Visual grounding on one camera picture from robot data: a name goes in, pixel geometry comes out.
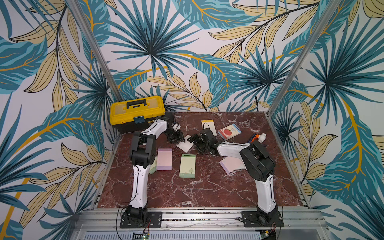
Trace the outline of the torn lucky day cover page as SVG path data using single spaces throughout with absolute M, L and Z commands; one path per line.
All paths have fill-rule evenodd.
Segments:
M 194 143 L 191 143 L 191 142 L 188 141 L 188 139 L 190 137 L 191 137 L 190 135 L 184 136 L 185 141 L 184 142 L 179 142 L 177 144 L 177 147 L 179 149 L 181 149 L 184 153 L 187 153 L 193 147 L 193 145 L 194 145 Z

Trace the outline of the yellow top memo pad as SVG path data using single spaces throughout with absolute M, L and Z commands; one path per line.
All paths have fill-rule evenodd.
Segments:
M 210 129 L 213 133 L 213 135 L 216 137 L 217 136 L 217 131 L 215 127 L 214 120 L 202 120 L 202 127 L 203 129 Z

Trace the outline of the red apple memo pad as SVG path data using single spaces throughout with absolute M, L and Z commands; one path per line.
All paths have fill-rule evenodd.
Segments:
M 240 135 L 242 131 L 235 124 L 231 124 L 227 127 L 220 129 L 218 133 L 224 141 L 227 141 L 233 137 Z

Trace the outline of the purple flower lucky day pad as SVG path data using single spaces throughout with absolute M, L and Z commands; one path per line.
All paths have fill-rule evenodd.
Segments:
M 158 149 L 157 171 L 172 170 L 172 149 Z

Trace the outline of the green red lucky memo pad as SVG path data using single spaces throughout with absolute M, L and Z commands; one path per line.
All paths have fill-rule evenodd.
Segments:
M 194 179 L 196 173 L 196 155 L 183 154 L 180 165 L 180 178 Z

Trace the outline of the torn pink page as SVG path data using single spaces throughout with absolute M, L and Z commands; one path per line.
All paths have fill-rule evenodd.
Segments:
M 233 171 L 243 170 L 246 168 L 241 159 L 234 157 L 226 157 L 219 163 L 227 174 L 230 174 Z

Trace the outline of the green house lucky day pad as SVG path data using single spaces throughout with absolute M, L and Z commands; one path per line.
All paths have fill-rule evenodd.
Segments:
M 157 161 L 158 161 L 158 157 L 155 157 L 155 160 L 151 164 L 151 167 L 150 167 L 150 174 L 151 175 L 154 174 L 157 171 Z

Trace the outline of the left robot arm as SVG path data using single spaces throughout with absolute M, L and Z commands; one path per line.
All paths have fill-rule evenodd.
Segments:
M 144 226 L 149 221 L 148 178 L 156 158 L 156 140 L 161 134 L 165 134 L 170 143 L 185 141 L 181 126 L 175 120 L 175 114 L 170 112 L 156 117 L 146 130 L 134 133 L 132 137 L 129 155 L 134 170 L 133 191 L 122 217 L 122 223 L 128 224 L 130 228 Z

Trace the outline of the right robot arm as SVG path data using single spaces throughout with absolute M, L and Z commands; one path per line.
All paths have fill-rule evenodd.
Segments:
M 203 155 L 233 157 L 243 161 L 248 174 L 256 182 L 258 194 L 257 210 L 242 213 L 245 227 L 267 227 L 280 220 L 273 191 L 276 162 L 264 147 L 265 140 L 266 134 L 262 133 L 255 135 L 249 143 L 222 142 L 216 139 L 210 129 L 203 129 L 199 134 L 187 138 Z

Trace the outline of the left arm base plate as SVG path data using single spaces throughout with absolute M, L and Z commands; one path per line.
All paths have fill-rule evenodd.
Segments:
M 120 225 L 121 229 L 139 229 L 149 227 L 159 229 L 162 225 L 162 212 L 148 212 L 141 217 L 135 218 L 123 212 Z

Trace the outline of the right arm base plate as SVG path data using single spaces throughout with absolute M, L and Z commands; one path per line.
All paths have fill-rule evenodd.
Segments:
M 241 218 L 245 228 L 279 228 L 285 225 L 281 213 L 278 211 L 268 214 L 262 211 L 243 211 Z

